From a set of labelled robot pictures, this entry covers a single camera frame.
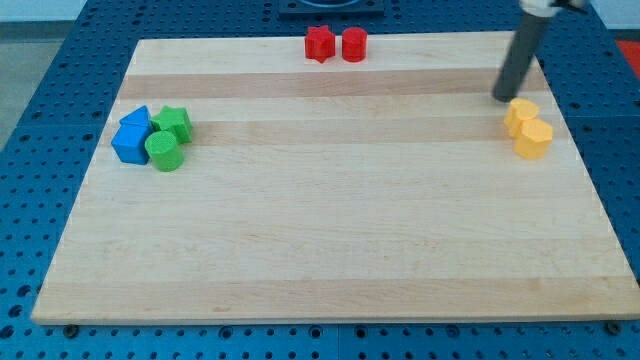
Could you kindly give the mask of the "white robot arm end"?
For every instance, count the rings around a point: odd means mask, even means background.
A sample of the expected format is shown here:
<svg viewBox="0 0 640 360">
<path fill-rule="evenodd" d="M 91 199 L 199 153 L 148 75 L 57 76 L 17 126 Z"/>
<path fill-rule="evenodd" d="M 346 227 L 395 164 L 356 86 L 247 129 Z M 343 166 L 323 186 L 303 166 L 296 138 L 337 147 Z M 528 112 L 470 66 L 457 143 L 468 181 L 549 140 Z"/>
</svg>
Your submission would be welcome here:
<svg viewBox="0 0 640 360">
<path fill-rule="evenodd" d="M 584 13 L 588 0 L 519 0 L 521 9 L 532 16 L 554 17 L 562 9 Z"/>
</svg>

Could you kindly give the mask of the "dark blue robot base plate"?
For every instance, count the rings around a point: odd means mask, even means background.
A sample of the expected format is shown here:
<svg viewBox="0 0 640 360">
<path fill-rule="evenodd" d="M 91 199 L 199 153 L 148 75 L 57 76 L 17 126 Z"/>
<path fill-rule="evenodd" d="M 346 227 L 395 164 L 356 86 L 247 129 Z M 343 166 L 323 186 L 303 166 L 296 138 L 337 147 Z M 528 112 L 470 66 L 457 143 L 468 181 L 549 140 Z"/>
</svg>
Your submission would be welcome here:
<svg viewBox="0 0 640 360">
<path fill-rule="evenodd" d="M 277 0 L 280 18 L 328 15 L 383 15 L 386 0 Z"/>
</svg>

